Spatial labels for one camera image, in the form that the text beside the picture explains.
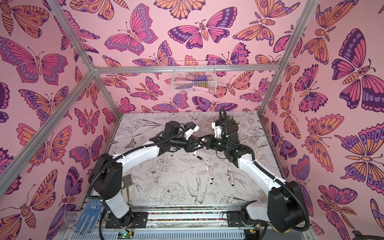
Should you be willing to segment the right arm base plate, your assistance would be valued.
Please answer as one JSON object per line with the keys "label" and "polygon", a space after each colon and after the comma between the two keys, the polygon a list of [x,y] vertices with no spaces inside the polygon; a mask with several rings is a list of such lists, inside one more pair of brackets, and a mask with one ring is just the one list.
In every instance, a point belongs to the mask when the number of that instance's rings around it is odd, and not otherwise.
{"label": "right arm base plate", "polygon": [[245,214],[242,211],[227,211],[227,224],[229,227],[247,227]]}

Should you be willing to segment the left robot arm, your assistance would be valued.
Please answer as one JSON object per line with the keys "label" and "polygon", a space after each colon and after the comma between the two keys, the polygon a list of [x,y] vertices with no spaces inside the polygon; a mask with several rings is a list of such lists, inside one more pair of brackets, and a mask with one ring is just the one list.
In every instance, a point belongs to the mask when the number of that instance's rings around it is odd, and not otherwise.
{"label": "left robot arm", "polygon": [[167,152],[184,150],[194,152],[203,147],[193,134],[199,127],[193,122],[184,127],[180,123],[166,123],[162,132],[148,142],[121,154],[102,154],[89,177],[86,196],[97,200],[117,220],[129,220],[132,210],[128,205],[129,194],[124,193],[131,185],[132,168]]}

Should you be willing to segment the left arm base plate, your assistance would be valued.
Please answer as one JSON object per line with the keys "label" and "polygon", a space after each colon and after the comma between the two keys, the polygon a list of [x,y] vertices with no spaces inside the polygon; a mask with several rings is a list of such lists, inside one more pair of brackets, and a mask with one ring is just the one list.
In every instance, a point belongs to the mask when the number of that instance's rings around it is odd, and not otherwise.
{"label": "left arm base plate", "polygon": [[148,221],[148,212],[128,213],[122,219],[116,218],[112,213],[108,215],[106,229],[144,229]]}

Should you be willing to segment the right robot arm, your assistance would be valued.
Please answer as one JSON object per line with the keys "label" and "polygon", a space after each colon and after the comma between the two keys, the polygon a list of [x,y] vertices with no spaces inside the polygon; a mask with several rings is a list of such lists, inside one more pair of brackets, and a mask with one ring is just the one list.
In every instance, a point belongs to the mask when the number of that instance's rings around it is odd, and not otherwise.
{"label": "right robot arm", "polygon": [[215,133],[205,136],[205,147],[222,152],[230,163],[248,174],[268,196],[264,205],[246,205],[246,216],[251,220],[269,223],[280,233],[309,230],[309,212],[299,185],[294,181],[287,182],[260,164],[254,150],[240,143],[238,131],[229,125],[225,109],[220,109],[219,118],[212,128]]}

